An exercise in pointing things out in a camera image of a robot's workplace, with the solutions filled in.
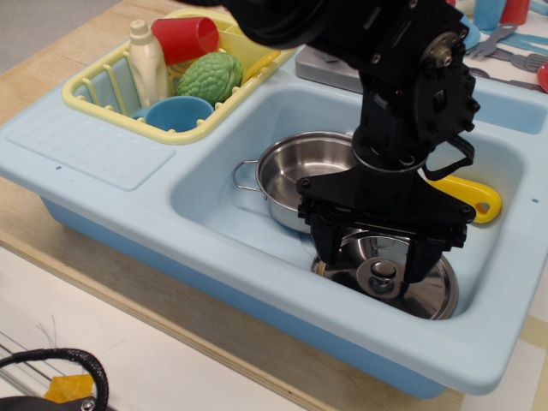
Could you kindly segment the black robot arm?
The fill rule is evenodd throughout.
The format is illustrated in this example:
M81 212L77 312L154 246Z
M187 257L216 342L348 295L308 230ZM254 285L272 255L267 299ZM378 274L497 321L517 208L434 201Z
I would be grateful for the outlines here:
M337 260L346 229L408 238L407 283L461 247L475 212L432 183L474 160L463 134L479 104L464 64L468 28L444 1L227 1L243 33L272 49L309 45L362 85L356 166L302 178L298 211L319 257Z

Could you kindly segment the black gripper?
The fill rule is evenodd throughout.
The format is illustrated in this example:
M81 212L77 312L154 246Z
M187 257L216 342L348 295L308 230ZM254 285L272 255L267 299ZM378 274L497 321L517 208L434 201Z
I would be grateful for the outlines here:
M376 175L360 166L296 183L300 216L319 258L335 264L348 229L406 237L405 283L420 283L443 251L462 247L475 209L426 182L418 172Z

